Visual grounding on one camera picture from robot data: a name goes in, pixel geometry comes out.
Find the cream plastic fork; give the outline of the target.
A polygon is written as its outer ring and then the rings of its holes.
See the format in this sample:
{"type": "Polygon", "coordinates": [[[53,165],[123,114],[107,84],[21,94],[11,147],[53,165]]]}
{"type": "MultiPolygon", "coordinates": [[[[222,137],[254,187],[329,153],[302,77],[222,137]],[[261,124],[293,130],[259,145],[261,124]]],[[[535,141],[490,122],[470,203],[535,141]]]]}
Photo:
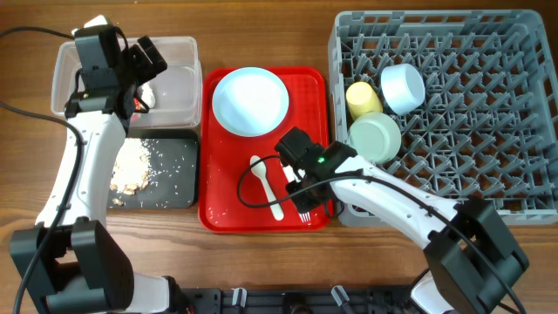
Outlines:
{"type": "MultiPolygon", "coordinates": [[[[296,176],[296,172],[293,170],[293,168],[291,166],[284,166],[282,168],[282,170],[283,170],[283,173],[285,175],[285,178],[287,179],[287,182],[292,182],[292,181],[299,182],[300,181],[300,179],[296,176]]],[[[300,213],[299,217],[300,217],[300,219],[303,223],[310,224],[311,217],[310,217],[309,212],[300,213]]]]}

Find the white tissue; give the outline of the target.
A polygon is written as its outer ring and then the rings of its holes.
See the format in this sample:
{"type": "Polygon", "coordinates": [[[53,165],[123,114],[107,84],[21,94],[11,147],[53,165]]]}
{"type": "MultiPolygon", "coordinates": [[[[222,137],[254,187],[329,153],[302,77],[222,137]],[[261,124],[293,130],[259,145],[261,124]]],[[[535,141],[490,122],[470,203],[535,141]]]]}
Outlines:
{"type": "Polygon", "coordinates": [[[149,108],[154,108],[156,103],[156,98],[154,95],[153,88],[149,83],[145,83],[138,89],[139,97],[146,103],[149,108]]]}

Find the clear plastic waste bin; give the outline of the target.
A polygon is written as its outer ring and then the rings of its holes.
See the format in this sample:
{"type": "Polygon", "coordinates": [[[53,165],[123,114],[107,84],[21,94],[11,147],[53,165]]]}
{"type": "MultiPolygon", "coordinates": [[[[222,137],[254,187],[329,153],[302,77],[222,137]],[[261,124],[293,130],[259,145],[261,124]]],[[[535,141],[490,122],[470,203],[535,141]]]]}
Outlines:
{"type": "MultiPolygon", "coordinates": [[[[191,37],[155,37],[151,41],[167,62],[167,69],[146,83],[153,91],[154,106],[147,114],[136,113],[132,128],[193,128],[201,122],[202,73],[198,47],[191,37]]],[[[81,67],[73,42],[58,50],[51,86],[51,111],[64,115],[65,103],[81,67]]]]}

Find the cream plastic spoon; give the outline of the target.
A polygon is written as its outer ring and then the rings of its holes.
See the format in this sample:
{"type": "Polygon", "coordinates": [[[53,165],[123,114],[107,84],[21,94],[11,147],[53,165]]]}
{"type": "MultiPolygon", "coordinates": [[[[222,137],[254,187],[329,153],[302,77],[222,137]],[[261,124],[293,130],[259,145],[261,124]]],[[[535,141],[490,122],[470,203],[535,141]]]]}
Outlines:
{"type": "MultiPolygon", "coordinates": [[[[257,177],[261,183],[262,183],[262,187],[264,189],[264,193],[267,197],[268,202],[273,202],[276,200],[276,196],[271,188],[271,186],[269,185],[268,179],[267,179],[267,168],[264,164],[264,162],[262,161],[262,159],[257,156],[257,155],[253,155],[250,158],[250,164],[253,165],[253,167],[251,168],[251,172],[252,174],[257,177]]],[[[284,219],[284,213],[282,211],[281,206],[276,203],[273,205],[269,206],[271,209],[271,213],[274,217],[274,219],[276,221],[281,221],[284,219]]]]}

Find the mint green bowl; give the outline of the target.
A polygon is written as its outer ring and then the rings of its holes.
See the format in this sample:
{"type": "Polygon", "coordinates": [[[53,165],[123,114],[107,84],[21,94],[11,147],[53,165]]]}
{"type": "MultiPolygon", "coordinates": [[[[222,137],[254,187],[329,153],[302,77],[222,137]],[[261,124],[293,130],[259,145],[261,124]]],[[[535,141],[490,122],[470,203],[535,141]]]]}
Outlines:
{"type": "Polygon", "coordinates": [[[359,155],[375,164],[393,160],[401,148],[398,124],[384,113],[370,112],[350,126],[348,144],[359,155]]]}

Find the leftover rice and food scraps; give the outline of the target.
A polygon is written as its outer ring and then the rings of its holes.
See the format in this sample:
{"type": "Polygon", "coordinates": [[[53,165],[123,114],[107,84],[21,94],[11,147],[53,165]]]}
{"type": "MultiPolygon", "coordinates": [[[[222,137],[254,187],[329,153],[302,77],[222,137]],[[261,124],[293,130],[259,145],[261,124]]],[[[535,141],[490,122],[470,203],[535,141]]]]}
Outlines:
{"type": "Polygon", "coordinates": [[[149,185],[150,152],[142,139],[125,139],[112,170],[110,191],[115,206],[124,206],[123,195],[136,195],[149,185]]]}

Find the light blue round plate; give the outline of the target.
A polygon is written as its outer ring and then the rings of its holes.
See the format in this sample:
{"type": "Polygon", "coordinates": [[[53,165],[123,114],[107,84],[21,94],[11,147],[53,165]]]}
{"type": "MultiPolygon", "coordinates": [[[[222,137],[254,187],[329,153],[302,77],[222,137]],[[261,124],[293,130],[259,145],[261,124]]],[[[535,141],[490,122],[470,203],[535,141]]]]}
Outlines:
{"type": "Polygon", "coordinates": [[[289,92],[273,72],[243,67],[226,74],[212,96],[212,111],[224,129],[254,138],[277,129],[289,111],[289,92]]]}

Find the yellow plastic cup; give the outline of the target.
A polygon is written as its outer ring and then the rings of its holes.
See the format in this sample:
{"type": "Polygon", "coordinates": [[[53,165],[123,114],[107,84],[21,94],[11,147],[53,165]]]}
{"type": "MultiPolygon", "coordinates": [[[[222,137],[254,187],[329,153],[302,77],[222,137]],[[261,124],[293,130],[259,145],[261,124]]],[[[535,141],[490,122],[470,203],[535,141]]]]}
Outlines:
{"type": "Polygon", "coordinates": [[[350,85],[345,93],[345,98],[353,119],[357,119],[366,113],[381,113],[384,110],[378,95],[367,82],[357,82],[350,85]]]}

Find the black plastic waste tray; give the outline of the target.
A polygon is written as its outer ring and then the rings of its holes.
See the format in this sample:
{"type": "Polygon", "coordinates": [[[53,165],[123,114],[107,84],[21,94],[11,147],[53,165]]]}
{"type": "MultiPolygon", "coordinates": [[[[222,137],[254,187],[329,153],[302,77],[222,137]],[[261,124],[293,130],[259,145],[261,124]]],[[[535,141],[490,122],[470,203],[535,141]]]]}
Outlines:
{"type": "Polygon", "coordinates": [[[198,135],[191,129],[138,129],[127,139],[142,139],[150,152],[149,185],[136,195],[123,195],[124,206],[112,204],[114,192],[108,192],[107,207],[118,209],[189,208],[197,202],[198,135]]]}

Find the small light blue bowl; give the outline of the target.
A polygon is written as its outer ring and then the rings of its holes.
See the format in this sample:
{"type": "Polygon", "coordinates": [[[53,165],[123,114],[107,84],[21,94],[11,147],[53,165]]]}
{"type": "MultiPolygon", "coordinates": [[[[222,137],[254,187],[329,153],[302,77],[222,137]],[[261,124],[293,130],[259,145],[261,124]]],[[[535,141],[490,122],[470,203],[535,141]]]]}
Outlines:
{"type": "Polygon", "coordinates": [[[405,115],[425,101],[425,83],[420,72],[409,64],[391,65],[380,76],[386,105],[397,115],[405,115]]]}

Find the red snack wrapper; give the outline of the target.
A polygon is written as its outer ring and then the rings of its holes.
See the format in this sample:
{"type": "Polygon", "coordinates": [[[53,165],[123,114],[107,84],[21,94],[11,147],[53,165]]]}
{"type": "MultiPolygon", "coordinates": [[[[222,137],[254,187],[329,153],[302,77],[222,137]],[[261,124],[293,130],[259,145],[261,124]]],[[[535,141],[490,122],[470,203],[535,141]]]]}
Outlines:
{"type": "Polygon", "coordinates": [[[148,113],[149,107],[143,102],[142,99],[134,98],[135,113],[148,113]]]}

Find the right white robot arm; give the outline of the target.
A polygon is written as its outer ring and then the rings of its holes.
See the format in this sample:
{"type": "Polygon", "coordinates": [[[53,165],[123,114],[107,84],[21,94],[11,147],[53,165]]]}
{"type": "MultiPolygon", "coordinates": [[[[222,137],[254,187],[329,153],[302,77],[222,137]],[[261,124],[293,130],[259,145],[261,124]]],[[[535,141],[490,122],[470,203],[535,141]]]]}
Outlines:
{"type": "Polygon", "coordinates": [[[287,186],[298,209],[310,211],[330,200],[352,204],[423,250],[427,271],[411,292],[422,311],[490,313],[509,297],[524,312],[512,287],[529,261],[490,201],[429,194],[344,143],[323,147],[298,127],[286,132],[275,150],[283,164],[304,172],[287,186]]]}

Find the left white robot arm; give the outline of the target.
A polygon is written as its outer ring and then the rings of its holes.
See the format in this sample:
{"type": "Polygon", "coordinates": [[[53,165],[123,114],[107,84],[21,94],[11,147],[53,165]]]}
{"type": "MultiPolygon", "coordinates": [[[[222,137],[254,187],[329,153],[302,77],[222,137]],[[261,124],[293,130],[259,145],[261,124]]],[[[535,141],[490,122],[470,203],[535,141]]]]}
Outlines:
{"type": "Polygon", "coordinates": [[[112,24],[73,34],[81,66],[60,124],[65,151],[48,202],[30,229],[16,231],[10,256],[40,313],[190,313],[170,276],[136,273],[106,230],[112,168],[135,113],[138,88],[167,68],[148,37],[128,44],[112,24]]]}

